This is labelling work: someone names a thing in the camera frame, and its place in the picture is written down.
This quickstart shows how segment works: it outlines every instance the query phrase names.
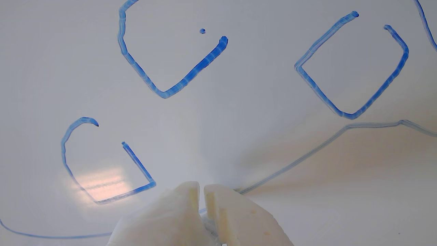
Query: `blue ink stroke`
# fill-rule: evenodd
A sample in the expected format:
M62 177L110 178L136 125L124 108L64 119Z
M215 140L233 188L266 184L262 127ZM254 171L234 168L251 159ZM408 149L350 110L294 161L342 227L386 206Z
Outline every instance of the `blue ink stroke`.
M328 140L324 141L321 145L317 146L310 152L303 155L301 158L295 160L288 166L284 167L283 169L273 173L272 175L268 176L267 178L255 183L254 185L251 185L243 190L240 190L240 194L246 194L251 190L254 190L258 188L259 186L265 184L266 182L278 177L279 175L283 174L284 172L294 168L299 163L303 162L304 160L308 159L310 156L314 155L315 153L319 152L319 150L323 149L324 147L328 146L330 143L334 142L338 137L340 137L343 133L347 132L350 129L356 129L356 128L386 128L386 127L397 127L399 125L404 125L406 127L409 127L413 130L416 130L420 133L423 133L425 135L428 135L430 137L437 137L437 132L433 132L430 130L427 130L420 125L411 122L406 119L402 119L398 122L389 122L389 123L353 123L349 125L345 125L343 128L341 128L337 133L335 133L332 137L330 137Z
M279 175L283 174L284 172L292 169L293 167L297 166L299 163L303 162L304 160L308 159L309 157L311 157L312 155L314 155L315 153L317 153L318 151L320 151L321 149L323 149L324 147L328 146L330 143L334 142L338 137L340 137L343 133L345 133L348 130L351 129L356 129L356 128L386 128L386 127L397 127L400 125L404 125L406 127L409 127L413 130L416 130L420 133L423 133L425 135L428 135L430 137L437 137L437 132L433 132L430 130L427 130L423 127L421 127L420 125L411 122L409 120L406 119L402 119L398 122L389 122L389 123L353 123L353 124L349 124L344 126L343 128L341 128L337 133L335 133L332 137L330 137L328 140L326 140L325 142L323 142L321 145L317 146L316 148L314 148L313 150L311 150L310 152L308 152L307 154L303 155L302 157L300 157L299 159L295 160L294 162L292 162L291 164L287 165L286 167L282 168L281 170L269 175L268 177L266 177L265 179L255 183L254 185L251 185L245 189L242 190L237 190L240 194L246 194L249 191L252 191L256 188L258 188L259 186L265 184L266 182L278 177ZM206 212L206 208L200 209L199 213L202 214ZM24 236L30 236L30 237L36 237L36 238L45 238L45 239L80 239L80 238L92 238L92 237L102 237L102 236L109 236L111 235L111 232L107 232L107 233L101 233L101 234L92 234L92 235L77 235L77 236L43 236L43 235L33 235L33 234L28 234L28 233L23 233L23 232L18 232L15 230L12 230L8 227L6 227L0 220L0 224L8 231L15 233L15 234L19 234L19 235L24 235Z
M77 182L76 178L74 177L73 173L70 170L70 167L68 167L67 165L67 159L65 156L65 143L68 141L68 139L70 138L71 133L73 132L74 129L76 129L78 126L82 125L82 124L93 124L95 126L99 126L99 124L97 123L97 121L93 118L89 118L89 117L82 117L79 118L78 120L76 120L75 122L73 122L73 124L71 124L67 131L65 132L64 137L61 140L61 155L62 155L62 162L64 163L64 167L65 169L67 169L68 174L70 175L71 179L76 183L76 185L83 191L85 192L85 194L95 203L97 204L106 204L106 203L110 203L134 194L137 194L139 192L142 192L144 190L148 190L150 188L153 188L156 186L156 182L155 180L153 180L152 176L149 174L149 172L146 170L146 168L143 166L143 164L139 161L139 159L135 156L134 152L132 151L132 149L129 147L129 145L125 142L122 142L121 144L123 145L123 149L125 149L125 151L128 153L128 155L132 158L132 160L135 162L135 164L138 166L138 168L141 170L141 172L144 174L144 176L147 178L147 180L149 181L148 184L138 187L134 190L128 191L126 193L108 198L108 199L104 199L104 200L100 200L97 201L95 200L88 192L85 188L83 188L79 182Z
M389 26L385 25L384 29L387 30L393 38L398 42L398 44L402 47L404 53L401 57L401 60L399 61L398 66L396 67L395 71L388 77L388 79L382 84L382 86L376 91L376 93L365 103L359 110L357 110L353 114L349 114L346 112L343 112L339 110L331 100L327 98L327 96L323 93L323 91L317 86L317 84L312 80L312 78L305 72L305 70L302 68L302 65L309 60L313 54L317 51L317 49L326 42L334 33L336 33L343 25L350 22L351 20L358 17L358 13L355 11L352 11L350 14L346 15L345 17L341 18L339 21L337 21L334 26L332 26L321 38L319 38L305 53L304 56L302 56L301 59L299 59L295 64L295 70L297 73L307 82L307 84L311 87L311 89L316 93L316 95L337 115L347 118L347 119L356 119L358 118L362 113L364 113L367 108L370 107L370 105L373 104L373 102L378 99L378 97L384 92L385 89L393 82L393 80L399 75L402 68L405 65L406 60L408 59L408 46L405 44L405 42L399 37L399 35L395 32L395 30Z
M422 6L420 5L418 0L414 0L414 3L416 4L417 10L419 11L420 18L422 19L423 28L425 28L428 39L430 40L433 48L437 51L437 44L435 43L433 35L431 34L431 30L430 27L428 26L428 22L427 19L425 18L425 13L423 12Z
M105 237L105 236L110 236L112 234L112 232L105 232L105 233L100 233L100 234L77 235L77 236L43 236L43 235L34 235L34 234L29 234L29 233L24 233L24 232L17 232L15 230L12 230L3 224L1 219L0 219L0 225L3 226L6 230L8 230L12 233L18 234L18 235L35 237L35 238L43 238L43 239L84 239L84 238Z
M188 85L188 83L193 80L196 75L202 71L205 67L207 67L215 58L217 58L224 49L226 49L226 46L228 45L228 38L223 36L220 38L219 44L207 55L203 60L201 60L181 81L179 81L177 84L175 84L172 88L161 91L158 89L155 84L152 82L152 80L147 76L147 74L144 72L144 70L138 65L137 62L135 62L134 58L129 54L128 48L126 47L125 40L123 39L126 31L126 10L130 8L134 3L136 3L138 0L127 0L118 10L118 14L120 16L119 20L119 30L118 30L118 44L121 48L121 53L126 58L126 60L129 62L129 64L135 69L135 71L138 73L138 75L142 78L142 80L148 85L148 87L155 92L158 96L162 98L169 98L173 96L174 94L178 93L180 90L182 90L185 86Z

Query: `whiteboard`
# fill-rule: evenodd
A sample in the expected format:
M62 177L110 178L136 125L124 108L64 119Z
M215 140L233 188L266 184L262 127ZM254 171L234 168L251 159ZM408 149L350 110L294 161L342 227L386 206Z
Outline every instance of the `whiteboard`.
M244 193L297 246L435 244L437 2L0 11L2 245L105 245L188 180Z

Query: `blue marker line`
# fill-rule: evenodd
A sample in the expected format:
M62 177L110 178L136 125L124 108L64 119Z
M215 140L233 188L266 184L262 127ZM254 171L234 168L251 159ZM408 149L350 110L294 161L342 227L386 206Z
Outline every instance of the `blue marker line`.
M324 43L326 40L328 40L334 33L336 33L343 25L350 22L351 20L358 17L358 13L355 11L352 11L350 14L346 15L345 17L341 18L337 23L334 24L321 38L319 38L305 53L304 56L302 56L301 59L299 59L295 64L295 70L297 73L307 82L307 84L311 87L311 89L316 93L316 95L337 115L347 118L347 119L356 119L358 118L362 113L364 113L370 105L373 104L373 102L378 99L378 97L384 92L385 89L393 82L393 80L399 75L402 68L405 65L406 60L408 59L408 46L405 44L405 42L399 37L399 35L396 33L396 31L389 25L385 25L384 29L387 30L392 37L398 42L398 44L403 49L403 55L401 57L401 60L399 61L398 66L396 67L395 71L388 77L388 79L382 84L382 86L376 91L376 93L365 103L359 110L357 110L353 114L349 114L346 112L343 112L339 110L331 100L327 98L327 96L323 93L323 91L317 86L317 84L314 82L314 80L305 72L305 70L302 68L302 65L310 59L313 54L316 52L316 50Z
M255 183L252 186L249 186L243 190L239 190L238 192L240 194L246 194L249 191L252 191L256 188L258 188L259 186L265 184L266 182L278 177L279 175L283 174L284 172L292 169L293 167L297 166L299 163L303 162L304 160L308 159L309 157L311 157L312 155L314 155L315 153L317 153L318 151L320 151L321 149L323 149L324 147L328 146L330 143L334 142L338 137L340 137L343 133L345 133L346 131L350 130L350 129L356 129L356 128L386 128L386 127L397 127L400 125L404 125L406 127L409 127L413 130L416 130L420 133L423 133L425 135L428 135L430 137L437 137L437 132L433 132L430 130L427 130L423 127L421 127L420 125L411 122L409 120L406 119L402 119L398 122L389 122L389 123L353 123L353 124L349 124L344 126L343 128L341 128L337 133L335 133L332 137L330 137L328 140L326 140L325 142L323 142L321 145L317 146L316 148L314 148L313 150L311 150L310 152L308 152L307 154L303 155L301 158L295 160L294 162L292 162L291 164L289 164L288 166L284 167L283 169L275 172L274 174L266 177L265 179ZM199 213L205 213L206 212L206 208L200 209ZM19 234L19 235L24 235L24 236L30 236L30 237L37 237L37 238L45 238L45 239L80 239L80 238L91 238L91 237L102 237L102 236L109 236L111 235L111 232L107 232L107 233L101 233L101 234L92 234L92 235L78 235L78 236L43 236L43 235L33 235L33 234L28 234L28 233L23 233L23 232L17 232L14 231L12 229L9 229L8 227L6 227L0 220L0 224L8 231L15 233L15 234Z
M65 143L68 141L68 139L70 138L71 133L73 132L74 129L76 129L78 126L84 124L84 123L88 123L88 124L93 124L95 126L99 126L99 124L97 123L97 121L93 118L89 118L89 117L82 117L79 118L78 120L76 120L75 122L73 122L73 124L71 124L67 131L65 132L64 137L61 140L61 155L62 155L62 162L64 163L64 167L65 169L67 169L68 174L70 175L71 179L76 183L76 185L95 203L97 204L106 204L106 203L110 203L134 194L137 194L139 192L142 192L144 190L148 190L152 187L156 186L156 182L155 180L153 180L153 178L151 177L151 175L149 174L149 172L146 170L146 168L143 166L143 164L138 160L138 158L135 156L134 152L132 151L132 149L129 147L129 145L125 142L122 142L123 148L125 149L125 151L128 153L128 155L132 158L132 160L135 162L135 164L138 166L138 168L141 170L141 172L144 174L144 176L147 178L147 180L149 181L148 184L138 187L134 190L128 191L126 193L108 198L108 199L104 199L104 200L100 200L97 201L95 200L88 192L85 188L83 188L79 182L77 182L76 178L74 177L73 173L70 170L70 167L68 167L67 165L67 159L65 156Z
M100 233L100 234L89 234L89 235L77 235L77 236L43 236L43 235L34 235L29 233L17 232L9 227L5 226L0 219L0 225L3 226L6 230L23 236L35 237L35 238L43 238L43 239L84 239L84 238L95 238L95 237L105 237L110 236L112 232Z
M207 55L203 60L201 60L179 83L175 84L172 88L161 91L158 89L155 84L150 80L144 70L135 62L134 58L129 54L128 48L126 47L126 43L123 39L126 31L126 10L130 8L134 3L138 0L127 0L118 10L118 14L120 16L119 20L119 30L118 30L118 44L120 45L121 53L129 62L129 64L135 69L138 75L144 80L144 82L148 85L148 87L155 92L158 96L162 98L169 98L174 94L178 93L182 90L187 84L200 72L202 69L207 67L215 58L217 58L226 46L228 45L228 38L223 36L219 44Z
M437 51L437 44L434 41L430 28L428 27L428 22L425 18L425 13L423 12L422 6L420 5L418 0L414 0L414 3L416 4L417 10L419 11L420 18L422 19L423 28L425 28L425 31L427 32L428 39L430 40L433 48Z
M265 184L266 182L268 182L268 181L278 177L279 175L283 174L284 172L294 168L299 163L303 162L304 160L308 159L313 154L319 152L319 150L323 149L324 147L328 146L330 143L334 142L338 137L340 137L343 133L345 133L346 131L348 131L350 129L356 129L356 128L385 128L385 127L397 127L399 125L404 125L406 127L414 129L414 130L416 130L416 131L418 131L420 133L423 133L425 135L428 135L430 137L437 137L437 132L433 132L433 131L427 130L427 129L421 127L420 125L418 125L418 124L416 124L414 122L411 122L409 120L406 120L406 119L402 119L402 120L400 120L398 122L389 122L389 123L353 123L353 124L349 124L349 125L346 125L343 128L341 128L341 130L339 130L337 133L335 133L332 137L330 137L328 140L326 140L325 142L323 142L321 145L317 146L316 148L314 148L310 152L308 152L305 155L303 155L301 158L295 160L294 162L292 162L288 166L286 166L283 169L275 172L274 174L268 176L267 178L257 182L256 184L254 184L252 186L249 186L249 187L247 187L247 188L245 188L243 190L240 190L239 193L240 194L248 193L249 191L258 188L259 186Z

